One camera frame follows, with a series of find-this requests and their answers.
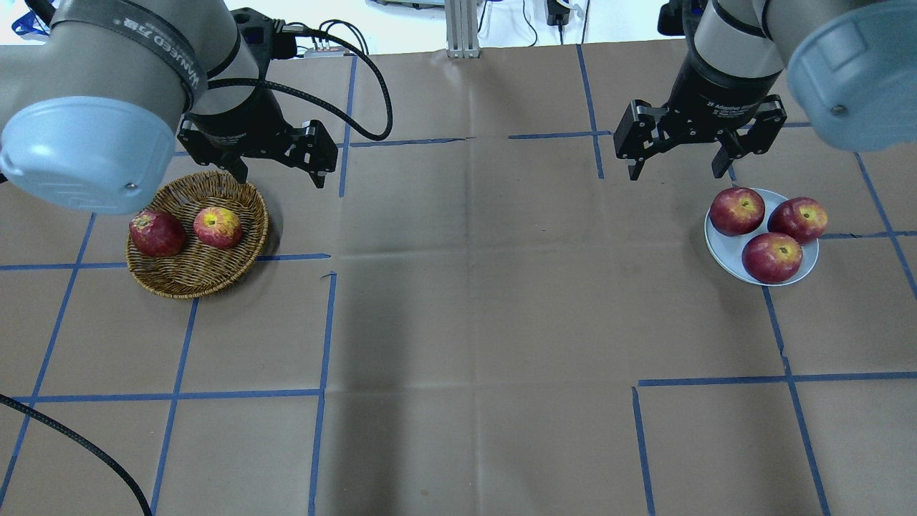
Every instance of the blue tape grid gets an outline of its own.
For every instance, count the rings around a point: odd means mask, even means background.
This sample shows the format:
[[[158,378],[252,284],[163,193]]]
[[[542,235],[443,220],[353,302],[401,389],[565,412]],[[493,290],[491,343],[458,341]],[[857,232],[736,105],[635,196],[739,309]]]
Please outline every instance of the blue tape grid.
[[[596,126],[595,121],[595,111],[592,103],[591,88],[589,83],[589,75],[587,72],[587,66],[585,58],[582,53],[582,48],[580,45],[576,45],[577,49],[577,58],[580,63],[580,72],[582,75],[583,89],[586,96],[586,106],[589,112],[590,117],[590,128],[589,131],[575,131],[575,132],[559,132],[559,133],[536,133],[536,134],[517,134],[510,135],[508,138],[511,140],[539,140],[539,139],[555,139],[555,138],[580,138],[580,137],[592,137],[593,149],[595,153],[596,169],[598,171],[598,177],[600,179],[604,178],[604,170],[602,167],[602,153],[599,146],[599,138],[605,136],[612,136],[612,132],[609,130],[599,130]],[[353,111],[353,98],[354,98],[354,84],[356,83],[356,72],[357,72],[357,61],[356,58],[352,58],[351,69],[350,69],[350,79],[349,79],[349,92],[348,92],[348,104],[347,104],[347,113],[352,115]],[[784,124],[784,128],[810,128],[812,125],[808,122],[788,122]],[[450,143],[454,141],[463,141],[468,140],[469,138],[442,138],[442,139],[423,139],[423,140],[387,140],[387,141],[367,141],[367,142],[351,142],[350,141],[350,126],[345,127],[344,142],[343,144],[338,144],[338,148],[343,150],[342,164],[341,164],[341,177],[340,177],[340,187],[338,195],[343,197],[346,192],[347,184],[347,170],[348,170],[348,150],[351,147],[374,147],[374,146],[394,146],[394,145],[415,145],[415,144],[442,144]],[[187,156],[188,153],[185,151],[176,152],[176,156]],[[824,240],[847,240],[847,239],[874,239],[874,238],[889,238],[892,241],[892,245],[895,248],[895,252],[898,255],[902,271],[904,272],[908,283],[911,287],[911,291],[914,294],[914,297],[917,298],[917,285],[915,285],[915,280],[913,273],[906,258],[904,257],[903,251],[901,250],[899,238],[902,237],[915,237],[917,236],[917,231],[899,231],[894,230],[891,227],[888,216],[885,213],[885,209],[882,206],[878,198],[878,192],[875,187],[872,185],[872,181],[867,172],[866,166],[863,163],[862,157],[857,153],[856,154],[857,162],[862,171],[864,181],[867,184],[869,193],[872,195],[873,201],[876,204],[879,215],[882,218],[882,222],[886,227],[885,231],[878,233],[871,233],[865,235],[857,235],[852,233],[829,233],[823,235]],[[729,176],[733,183],[735,183],[735,170],[730,167]],[[77,255],[76,262],[73,264],[14,264],[14,265],[0,265],[0,272],[3,271],[31,271],[31,270],[71,270],[70,282],[67,285],[67,289],[64,294],[64,299],[61,302],[61,308],[58,313],[58,318],[55,322],[54,331],[52,332],[48,350],[45,353],[45,358],[42,363],[41,370],[39,372],[39,378],[36,381],[35,388],[33,389],[32,395],[29,397],[18,398],[19,401],[27,403],[29,406],[34,407],[36,403],[52,403],[52,402],[95,402],[95,401],[142,401],[142,400],[169,400],[170,413],[169,419],[167,422],[167,431],[163,438],[163,446],[160,455],[160,464],[157,471],[156,483],[154,486],[154,492],[152,496],[152,508],[155,513],[156,504],[159,501],[159,494],[161,488],[162,475],[164,473],[164,467],[166,464],[166,459],[168,456],[168,447],[169,440],[171,438],[171,426],[174,421],[175,409],[177,402],[181,399],[225,399],[225,398],[274,398],[274,397],[309,397],[315,396],[318,397],[318,411],[316,413],[315,421],[315,439],[313,443],[313,462],[312,462],[312,476],[310,480],[309,487],[309,515],[315,515],[315,496],[317,490],[317,480],[318,480],[318,461],[321,449],[321,434],[322,426],[324,419],[324,407],[325,407],[325,389],[327,382],[327,367],[328,359],[330,356],[330,338],[331,338],[331,321],[333,319],[333,310],[334,310],[334,298],[335,298],[335,289],[337,284],[337,274],[331,273],[331,285],[329,287],[329,298],[328,298],[328,308],[326,316],[326,338],[325,338],[325,350],[322,361],[322,376],[321,383],[318,389],[282,389],[282,390],[264,390],[264,391],[226,391],[226,392],[181,392],[181,382],[183,376],[183,367],[184,362],[187,358],[188,346],[190,345],[191,336],[193,332],[193,322],[197,310],[197,300],[193,301],[191,314],[189,315],[188,328],[185,336],[185,341],[182,345],[182,359],[179,364],[179,371],[176,374],[175,379],[175,388],[171,393],[145,393],[145,394],[112,394],[112,395],[76,395],[76,396],[40,396],[39,390],[41,383],[44,378],[44,374],[47,370],[47,366],[50,360],[50,355],[53,352],[54,343],[57,339],[57,333],[60,329],[61,321],[63,314],[66,311],[67,303],[70,299],[70,294],[72,292],[73,284],[75,283],[76,276],[78,272],[82,269],[101,269],[101,268],[123,268],[127,265],[125,263],[113,262],[113,263],[95,263],[95,264],[84,264],[83,263],[83,254],[85,252],[86,244],[89,241],[90,234],[92,232],[92,227],[95,221],[95,214],[90,218],[89,225],[86,229],[86,232],[83,237],[83,243],[80,247],[80,251]],[[272,255],[272,256],[260,256],[259,261],[287,261],[287,260],[309,260],[309,259],[323,259],[329,258],[327,254],[287,254],[287,255]],[[739,377],[707,377],[707,378],[661,378],[661,379],[645,379],[640,380],[637,384],[638,387],[674,387],[674,386],[698,386],[698,385],[737,385],[737,384],[766,384],[766,383],[787,383],[790,390],[790,396],[793,401],[793,407],[796,411],[797,422],[800,426],[801,437],[803,440],[803,447],[805,448],[807,458],[809,459],[810,469],[812,471],[812,480],[815,484],[816,492],[819,497],[819,502],[822,507],[823,515],[830,515],[830,509],[827,503],[827,499],[823,492],[821,478],[818,472],[817,464],[815,462],[814,453],[812,452],[812,445],[809,441],[809,435],[807,428],[805,426],[805,419],[802,414],[801,404],[799,401],[799,396],[796,391],[795,384],[799,382],[831,382],[831,381],[862,381],[862,380],[900,380],[900,379],[917,379],[917,372],[885,372],[885,373],[849,373],[849,374],[829,374],[829,375],[800,375],[796,376],[792,373],[790,368],[790,362],[786,356],[783,355],[783,341],[782,336],[779,332],[779,323],[777,321],[776,311],[773,307],[773,302],[770,298],[769,290],[766,287],[762,288],[765,302],[768,306],[768,314],[771,317],[771,323],[774,329],[775,340],[777,341],[778,348],[780,351],[781,359],[784,364],[785,374],[783,376],[739,376]],[[643,469],[644,476],[644,485],[646,490],[646,507],[647,512],[650,516],[655,516],[656,509],[655,503],[653,500],[652,493],[652,484],[649,473],[649,463],[646,452],[646,437],[644,434],[643,427],[643,418],[640,411],[640,401],[639,395],[637,392],[637,387],[633,387],[633,405],[634,405],[634,414],[635,414],[635,430],[637,434],[637,445],[640,453],[641,466]],[[18,454],[21,450],[22,442],[25,438],[26,430],[28,428],[28,418],[23,420],[22,426],[17,436],[17,443],[14,449],[13,455],[10,458],[9,465],[7,466],[6,473],[4,475],[3,484],[0,485],[0,507],[3,506],[3,500],[6,496],[6,491],[9,487],[10,478],[13,475],[13,471],[16,465]]]
[[[810,127],[808,123],[798,123],[798,124],[786,124],[785,127]],[[876,239],[876,238],[887,238],[890,239],[892,245],[895,249],[895,253],[900,262],[901,270],[904,273],[905,278],[907,279],[908,285],[911,287],[911,291],[914,294],[914,298],[917,299],[917,285],[914,282],[914,276],[911,271],[910,265],[908,264],[907,259],[904,256],[904,252],[901,249],[899,239],[904,237],[914,237],[917,236],[917,231],[897,231],[894,230],[891,226],[888,215],[885,212],[885,208],[882,206],[881,201],[878,197],[878,191],[875,186],[872,184],[872,180],[869,176],[866,164],[863,162],[862,156],[859,153],[855,153],[856,162],[859,165],[860,172],[863,176],[863,181],[869,190],[869,194],[872,197],[873,203],[876,205],[876,210],[879,213],[879,216],[882,219],[882,223],[885,226],[885,231],[880,231],[876,233],[869,234],[855,234],[855,233],[828,233],[822,236],[824,240],[853,240],[853,239]],[[729,177],[730,180],[735,185],[736,177],[735,170],[733,167],[729,167]],[[800,429],[800,437],[802,440],[802,447],[806,454],[806,459],[809,463],[809,469],[812,474],[812,483],[815,487],[815,494],[818,497],[819,505],[822,509],[823,516],[831,515],[831,507],[828,504],[827,496],[824,493],[824,486],[822,483],[822,476],[818,469],[818,462],[815,459],[815,453],[812,449],[812,441],[809,436],[808,426],[806,425],[805,416],[802,412],[802,404],[799,398],[799,392],[796,388],[796,384],[800,382],[835,382],[835,381],[865,381],[865,380],[917,380],[917,371],[889,371],[889,372],[878,372],[878,373],[841,373],[841,374],[827,374],[827,375],[794,375],[792,368],[790,366],[790,359],[784,353],[784,341],[783,334],[780,331],[780,325],[777,318],[777,311],[774,308],[774,302],[770,295],[770,289],[766,286],[761,287],[761,292],[764,297],[765,305],[768,308],[768,315],[770,317],[771,327],[774,331],[774,340],[777,344],[778,351],[780,353],[780,360],[783,363],[784,375],[783,376],[737,376],[737,377],[705,377],[705,378],[657,378],[657,379],[644,379],[637,382],[637,387],[688,387],[688,386],[709,386],[709,385],[748,385],[748,384],[776,384],[776,383],[786,383],[787,388],[790,392],[790,399],[793,405],[793,411],[796,415],[796,422]],[[637,394],[637,387],[634,387],[634,419],[636,425],[636,434],[637,434],[637,448],[640,454],[640,464],[643,469],[644,476],[644,488],[646,490],[646,506],[650,516],[655,516],[655,501],[653,500],[653,490],[652,484],[650,482],[649,474],[649,459],[646,450],[646,437],[643,427],[643,416],[640,411],[640,399]]]
[[[166,461],[168,459],[169,452],[169,443],[171,440],[171,433],[173,423],[175,421],[175,411],[178,407],[178,401],[182,399],[229,399],[229,398],[281,398],[281,397],[318,397],[319,399],[319,409],[315,418],[315,441],[313,443],[313,464],[312,464],[312,479],[310,487],[310,511],[309,515],[314,516],[315,514],[315,487],[317,486],[317,471],[318,471],[318,449],[321,446],[321,431],[322,424],[324,419],[324,406],[325,406],[325,388],[327,385],[327,374],[328,374],[328,360],[330,356],[330,346],[331,346],[331,328],[332,321],[334,317],[334,298],[335,298],[335,289],[337,285],[337,273],[332,272],[331,276],[331,286],[329,288],[328,294],[328,312],[326,314],[326,330],[325,330],[325,348],[324,355],[322,359],[322,371],[321,371],[321,382],[319,388],[303,388],[303,389],[280,389],[280,390],[263,390],[263,391],[224,391],[224,392],[181,392],[182,379],[184,376],[184,367],[188,357],[188,350],[191,345],[191,339],[193,335],[194,320],[197,314],[197,308],[199,299],[196,298],[192,301],[191,304],[191,313],[188,316],[188,323],[185,330],[184,340],[182,342],[182,353],[179,360],[178,371],[175,375],[175,384],[171,393],[141,393],[141,394],[105,394],[105,395],[56,395],[56,396],[42,396],[39,394],[41,390],[41,385],[44,382],[44,377],[48,371],[48,366],[50,364],[51,354],[54,351],[55,343],[57,342],[58,334],[60,333],[61,324],[63,322],[64,314],[66,313],[67,306],[70,302],[70,297],[73,291],[73,287],[76,283],[76,278],[79,272],[83,269],[114,269],[114,268],[126,268],[127,264],[124,262],[107,262],[107,263],[84,263],[83,257],[86,252],[86,247],[89,244],[89,239],[92,236],[93,227],[96,220],[96,214],[92,214],[89,218],[89,222],[86,226],[86,231],[83,234],[83,240],[80,244],[80,250],[77,252],[76,260],[72,264],[20,264],[20,265],[2,265],[0,266],[0,272],[16,272],[16,271],[35,271],[35,270],[70,270],[71,275],[67,283],[67,287],[64,291],[63,301],[61,306],[58,309],[57,319],[54,322],[54,329],[51,332],[48,348],[45,352],[44,358],[42,360],[41,368],[39,369],[38,378],[36,379],[35,386],[32,389],[32,393],[27,397],[17,397],[16,400],[29,405],[32,408],[35,408],[38,403],[73,403],[73,402],[98,402],[98,401],[151,401],[151,400],[169,400],[171,402],[169,407],[169,416],[166,421],[166,428],[163,435],[163,443],[160,451],[160,459],[157,466],[157,473],[153,485],[153,491],[149,496],[149,504],[153,514],[156,513],[156,509],[159,505],[160,492],[162,487],[162,479],[165,474]],[[326,253],[303,253],[303,254],[277,254],[277,255],[264,255],[259,256],[257,261],[259,262],[281,262],[281,261],[301,261],[301,260],[324,260],[328,259],[331,256]],[[6,499],[6,493],[9,490],[10,482],[13,478],[14,471],[16,469],[17,460],[19,454],[22,450],[22,444],[25,441],[26,433],[28,430],[29,422],[31,418],[24,418],[22,425],[19,428],[19,433],[17,435],[16,444],[13,449],[13,453],[10,456],[9,463],[7,464],[6,471],[3,477],[3,483],[0,484],[0,509],[3,508],[4,500]]]
[[[76,254],[75,264],[77,266],[83,262],[83,255],[86,253],[86,246],[89,244],[89,236],[93,232],[93,225],[95,225],[95,214],[90,216],[89,223],[86,225],[86,231],[83,234],[83,242],[80,244],[80,251],[78,251]],[[70,295],[73,292],[73,285],[76,283],[77,272],[79,272],[79,269],[74,268],[70,273],[70,281],[67,282],[67,289],[64,291],[63,301],[61,301],[61,307],[58,309],[57,319],[54,321],[54,330],[51,331],[48,348],[46,349],[45,356],[41,361],[39,376],[35,380],[35,386],[32,388],[33,398],[39,394],[39,391],[41,390],[41,383],[44,381],[45,374],[48,372],[48,364],[50,363],[51,353],[54,352],[54,344],[57,343],[58,333],[61,331],[63,314],[67,311],[67,304],[70,302]],[[29,406],[34,409],[35,402],[33,401],[29,403]],[[0,485],[0,508],[3,507],[3,500],[6,498],[6,491],[9,489],[9,482],[13,477],[13,471],[16,468],[16,461],[19,458],[19,452],[22,450],[22,442],[26,439],[26,430],[28,430],[28,423],[30,421],[30,417],[24,417],[22,420],[22,425],[19,427],[19,435],[16,437],[16,445],[13,447],[13,455],[10,457],[9,464],[6,467],[3,484]]]

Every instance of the black connector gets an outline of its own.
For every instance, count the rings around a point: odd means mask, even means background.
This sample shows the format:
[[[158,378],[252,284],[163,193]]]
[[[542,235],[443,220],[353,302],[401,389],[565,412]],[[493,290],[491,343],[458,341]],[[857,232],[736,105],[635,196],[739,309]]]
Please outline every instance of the black connector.
[[[684,36],[685,29],[681,25],[681,1],[668,0],[659,8],[659,20],[656,31],[663,36]]]
[[[545,0],[547,24],[551,27],[567,25],[570,22],[570,10],[558,3],[558,0]]]

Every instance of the white plate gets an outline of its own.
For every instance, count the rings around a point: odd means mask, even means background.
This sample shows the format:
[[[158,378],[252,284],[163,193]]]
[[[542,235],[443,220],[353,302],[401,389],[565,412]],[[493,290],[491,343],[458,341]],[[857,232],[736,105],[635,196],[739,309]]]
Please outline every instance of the white plate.
[[[802,246],[802,264],[800,264],[800,270],[790,279],[782,283],[761,283],[747,273],[745,267],[742,265],[742,250],[745,248],[748,241],[761,233],[768,232],[768,219],[770,219],[771,212],[773,212],[781,202],[787,200],[786,197],[775,194],[769,190],[762,190],[760,188],[752,189],[758,192],[764,199],[764,222],[761,222],[761,225],[756,230],[747,235],[727,237],[713,227],[713,224],[710,222],[710,210],[708,209],[703,224],[703,236],[707,240],[707,249],[710,250],[713,259],[716,260],[726,272],[747,283],[762,286],[782,286],[796,283],[810,273],[815,266],[815,262],[818,261],[818,240]]]

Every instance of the blue tape line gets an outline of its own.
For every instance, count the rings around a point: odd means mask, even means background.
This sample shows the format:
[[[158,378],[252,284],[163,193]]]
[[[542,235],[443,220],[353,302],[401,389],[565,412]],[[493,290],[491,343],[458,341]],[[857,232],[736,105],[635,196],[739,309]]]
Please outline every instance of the blue tape line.
[[[331,329],[335,317],[337,273],[332,271],[328,286],[328,308],[325,315],[325,348],[322,354],[322,377],[319,382],[318,408],[315,412],[315,435],[312,442],[312,473],[309,478],[309,516],[315,516],[315,497],[318,495],[318,458],[322,448],[322,428],[325,424],[325,389],[328,385],[328,364],[331,359]]]
[[[95,225],[95,214],[93,213],[89,217],[89,223],[86,224],[86,231],[83,233],[83,241],[80,243],[80,250],[76,253],[76,263],[70,273],[70,280],[67,282],[67,288],[64,290],[63,300],[61,301],[61,307],[58,309],[57,319],[54,320],[54,329],[51,331],[51,336],[48,339],[48,348],[45,350],[45,356],[41,360],[41,368],[39,369],[39,375],[35,380],[35,386],[32,388],[32,398],[36,397],[41,390],[41,384],[44,382],[45,375],[48,373],[48,365],[50,364],[51,354],[54,353],[54,346],[57,343],[58,334],[61,332],[61,324],[63,323],[63,316],[67,311],[67,305],[70,303],[70,296],[73,292],[73,285],[76,284],[76,275],[79,273],[79,266],[83,262],[83,255],[86,253],[86,246],[89,245],[89,237],[93,234],[93,226]],[[29,404],[31,408],[35,408],[35,402]],[[16,445],[13,447],[13,457],[7,466],[6,474],[4,475],[4,483],[0,485],[0,507],[3,506],[3,500],[6,497],[6,490],[9,488],[9,481],[13,477],[13,471],[16,468],[17,457],[19,452],[22,451],[22,443],[26,439],[26,431],[28,430],[28,422],[30,421],[29,416],[25,416],[22,421],[22,426],[19,427],[19,435],[16,437]]]
[[[396,145],[427,145],[430,143],[451,143],[453,141],[465,141],[468,138],[428,138],[425,140],[388,140],[388,141],[357,141],[351,143],[351,147],[390,147]]]
[[[244,398],[294,398],[318,396],[317,388],[288,388],[276,390],[229,390],[225,392],[182,392],[178,399],[244,399]]]
[[[890,371],[886,373],[829,373],[825,375],[793,376],[796,382],[844,382],[863,380],[917,380],[917,371]]]
[[[69,270],[74,268],[74,264],[22,264],[22,265],[0,265],[0,271],[48,271],[48,270]]]
[[[583,136],[611,136],[610,130],[581,130],[575,132],[542,132],[535,134],[511,134],[510,140],[542,140],[547,138],[579,138]]]
[[[777,341],[777,349],[780,356],[783,356],[783,332],[780,331],[780,323],[777,322],[777,311],[774,309],[774,300],[770,297],[770,289],[766,286],[761,287],[764,294],[764,302],[768,305],[768,315],[770,316],[770,325],[774,329],[774,340]]]
[[[592,109],[592,90],[589,88],[589,74],[586,72],[586,58],[582,55],[582,45],[576,46],[577,59],[580,60],[580,74],[582,86],[586,92],[586,107],[589,109],[589,127],[595,131],[595,110]]]
[[[94,264],[80,264],[81,269],[124,269],[127,262],[98,262]]]
[[[182,378],[184,377],[184,366],[188,360],[188,349],[191,347],[191,337],[194,331],[194,319],[197,317],[197,304],[200,301],[196,297],[191,302],[191,313],[188,314],[188,326],[184,332],[184,342],[182,343],[182,355],[178,361],[178,372],[175,373],[175,385],[172,388],[171,404],[169,405],[169,418],[166,420],[166,429],[162,436],[162,449],[160,450],[160,461],[156,467],[156,480],[153,483],[153,494],[150,497],[149,507],[153,514],[156,514],[156,507],[160,503],[160,490],[162,488],[162,478],[165,474],[166,459],[169,456],[169,443],[171,441],[172,426],[175,423],[175,410],[178,408],[178,394],[182,389]]]
[[[86,246],[89,244],[89,236],[93,233],[94,225],[95,214],[89,218],[89,224],[86,226],[86,232],[83,234],[83,243],[80,245],[80,251],[76,254],[76,263],[74,264],[73,271],[70,274],[70,281],[67,283],[67,289],[64,291],[63,301],[61,302],[61,308],[58,310],[57,319],[54,320],[54,330],[51,331],[51,337],[48,342],[48,349],[45,352],[44,359],[41,361],[39,377],[35,380],[35,387],[32,389],[33,397],[39,394],[39,391],[41,390],[41,383],[44,382],[45,374],[48,373],[48,365],[50,364],[51,354],[54,352],[54,345],[57,343],[58,333],[61,332],[63,315],[67,311],[67,305],[70,303],[70,296],[73,293],[73,285],[76,283],[76,275],[80,270],[80,265],[83,263],[83,255],[86,253]]]
[[[257,262],[288,262],[293,260],[325,260],[331,258],[330,254],[314,252],[311,254],[271,254],[255,258]]]
[[[809,428],[805,424],[805,416],[802,415],[800,395],[796,390],[796,382],[793,381],[790,359],[786,356],[781,356],[780,358],[783,359],[783,368],[787,372],[787,386],[790,388],[793,411],[796,412],[796,422],[799,424],[800,434],[802,436],[802,447],[805,449],[806,459],[809,460],[809,470],[812,471],[812,482],[815,484],[815,494],[818,495],[818,503],[822,506],[822,516],[831,516],[831,509],[828,507],[828,498],[824,495],[822,475],[818,472],[818,464],[815,462],[815,452],[812,449],[812,441],[809,439]]]
[[[914,299],[917,299],[917,281],[914,281],[914,274],[911,272],[907,258],[904,257],[904,251],[901,250],[901,244],[898,242],[895,230],[891,227],[889,216],[885,213],[885,208],[882,206],[881,201],[878,200],[878,192],[876,191],[876,187],[872,185],[872,179],[869,178],[869,172],[866,170],[866,164],[863,163],[863,157],[860,156],[859,152],[854,152],[854,155],[856,156],[856,162],[859,164],[860,172],[863,174],[863,181],[866,182],[869,194],[872,196],[872,201],[876,204],[878,215],[882,217],[882,223],[885,224],[885,230],[889,232],[891,245],[894,246],[895,253],[898,255],[898,261],[901,263],[901,269],[908,278],[908,285],[911,286],[911,292],[913,293]]]
[[[888,238],[889,234],[885,231],[879,233],[869,233],[867,235],[857,235],[856,233],[825,233],[818,237],[820,240],[855,240],[855,239],[875,239]]]
[[[577,58],[580,60],[580,73],[582,74],[582,86],[586,92],[586,107],[589,109],[589,127],[594,133],[595,109],[592,106],[592,90],[589,88],[589,73],[586,72],[586,59],[582,55],[582,45],[576,46]],[[602,168],[602,149],[599,147],[599,137],[592,135],[592,150],[595,152],[595,167],[599,171],[599,179],[605,178],[605,171]]]
[[[142,394],[71,394],[47,395],[31,398],[36,403],[83,403],[94,401],[164,401],[172,399],[172,394],[152,392]]]
[[[697,378],[649,378],[637,382],[638,387],[728,386],[737,384],[778,384],[794,382],[846,382],[865,380],[917,380],[917,371],[887,371],[881,373],[827,373],[820,375],[784,376],[711,376]]]
[[[350,58],[350,86],[347,93],[347,115],[353,116],[353,92],[354,85],[357,83],[357,56]],[[350,149],[350,125],[344,126],[344,153],[341,156],[341,175],[340,185],[337,188],[337,196],[343,197],[347,190],[347,163]]]
[[[637,382],[639,387],[726,386],[736,384],[778,384],[785,376],[714,376],[708,378],[651,378]]]
[[[812,450],[812,442],[809,439],[809,429],[805,424],[805,416],[802,415],[802,404],[800,403],[799,393],[796,391],[796,382],[793,379],[793,371],[790,368],[790,359],[784,354],[783,333],[780,331],[780,325],[777,321],[777,311],[774,309],[774,300],[770,296],[770,289],[768,287],[762,286],[761,292],[764,294],[764,300],[768,306],[768,315],[770,316],[770,324],[774,331],[774,340],[777,341],[777,348],[780,351],[780,360],[783,362],[783,372],[786,377],[787,386],[790,390],[793,410],[796,412],[796,422],[800,427],[802,447],[805,449],[806,458],[809,460],[809,470],[812,472],[812,482],[815,485],[815,493],[818,495],[819,505],[822,506],[822,515],[831,516],[831,511],[828,508],[828,498],[824,495],[822,476],[818,472],[818,464],[815,462],[815,452]]]
[[[243,399],[243,398],[293,398],[318,396],[317,388],[285,388],[273,390],[226,390],[203,392],[145,392],[138,394],[63,394],[23,396],[14,398],[19,403],[92,403],[105,401],[166,401],[181,399]]]
[[[13,479],[13,469],[16,468],[17,460],[19,460],[19,454],[13,454],[11,457],[9,457],[9,464],[6,465],[6,473],[3,476],[3,484],[0,484],[0,509],[3,508],[3,500],[6,499],[6,490],[9,488],[9,481]]]
[[[636,387],[631,387],[634,402],[634,425],[636,426],[636,446],[640,453],[640,469],[643,471],[643,490],[646,494],[646,512],[656,516],[656,502],[653,501],[653,483],[649,477],[649,459],[646,457],[646,436],[643,432],[643,414],[640,411],[640,395]]]
[[[3,502],[6,499],[6,492],[9,489],[9,483],[13,479],[13,471],[16,469],[16,462],[19,460],[19,452],[22,450],[22,442],[26,439],[26,430],[28,422],[32,419],[26,416],[19,426],[19,434],[16,437],[16,446],[13,447],[13,454],[9,458],[9,464],[6,465],[6,473],[3,476],[3,484],[0,484],[0,510],[3,508]]]

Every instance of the light blue robot joint cap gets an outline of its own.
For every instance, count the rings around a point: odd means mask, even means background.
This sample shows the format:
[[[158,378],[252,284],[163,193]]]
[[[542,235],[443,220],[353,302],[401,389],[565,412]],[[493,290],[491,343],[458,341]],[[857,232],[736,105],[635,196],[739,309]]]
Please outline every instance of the light blue robot joint cap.
[[[793,52],[787,79],[828,144],[879,151],[917,140],[917,2],[847,12]]]
[[[174,132],[128,102],[67,96],[25,107],[0,135],[10,183],[66,208],[100,214],[149,204],[174,153]]]

